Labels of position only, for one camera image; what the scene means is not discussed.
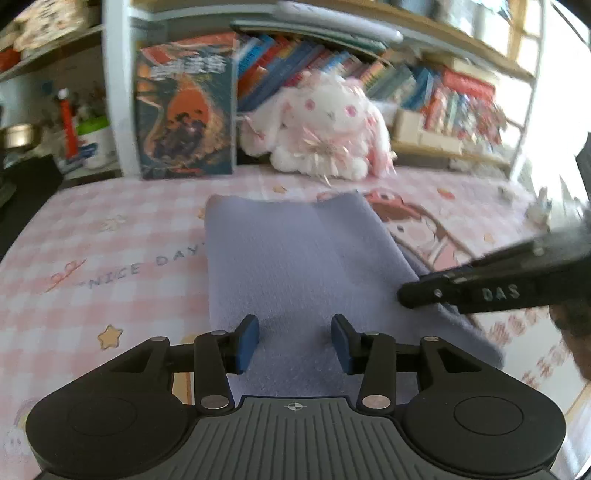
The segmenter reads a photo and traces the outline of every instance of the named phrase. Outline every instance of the metal bowl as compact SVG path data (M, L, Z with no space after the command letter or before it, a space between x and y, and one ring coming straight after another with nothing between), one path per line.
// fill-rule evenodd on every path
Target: metal bowl
M17 124L0 129L0 151L27 151L41 143L42 129L33 124Z

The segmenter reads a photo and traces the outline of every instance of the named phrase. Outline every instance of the yellow star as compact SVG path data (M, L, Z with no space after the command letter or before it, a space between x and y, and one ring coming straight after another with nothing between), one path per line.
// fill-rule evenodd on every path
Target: yellow star
M104 332L102 332L100 335L97 335L101 350L106 350L109 347L117 348L119 346L119 337L122 333L122 329L108 325Z

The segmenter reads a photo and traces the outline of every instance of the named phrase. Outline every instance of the plush toy on shelf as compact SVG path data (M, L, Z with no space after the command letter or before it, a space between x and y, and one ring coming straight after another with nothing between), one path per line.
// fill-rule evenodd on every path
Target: plush toy on shelf
M251 156L271 152L279 171L360 180L392 169L390 138L382 114L358 80L305 72L282 88L241 126L241 146Z

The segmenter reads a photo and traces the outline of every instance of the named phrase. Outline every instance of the gray fabric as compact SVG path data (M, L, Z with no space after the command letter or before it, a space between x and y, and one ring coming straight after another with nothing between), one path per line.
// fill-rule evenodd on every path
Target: gray fabric
M335 313L357 331L415 345L435 335L501 366L500 352L464 317L437 305L409 310L398 303L399 286L417 274L359 194L319 203L214 197L206 246L212 329L234 330L249 313L260 320L248 371L229 375L237 401L242 395L355 401L361 377L342 372L330 343ZM416 392L414 376L399 374L398 403Z

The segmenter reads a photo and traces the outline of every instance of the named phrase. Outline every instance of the white rabbit figurine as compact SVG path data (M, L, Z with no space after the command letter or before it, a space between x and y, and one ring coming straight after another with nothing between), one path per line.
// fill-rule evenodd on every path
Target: white rabbit figurine
M359 81L322 72L304 72L297 87L248 115L241 146L251 156L270 151L279 171L324 179L360 180L392 168L388 129Z

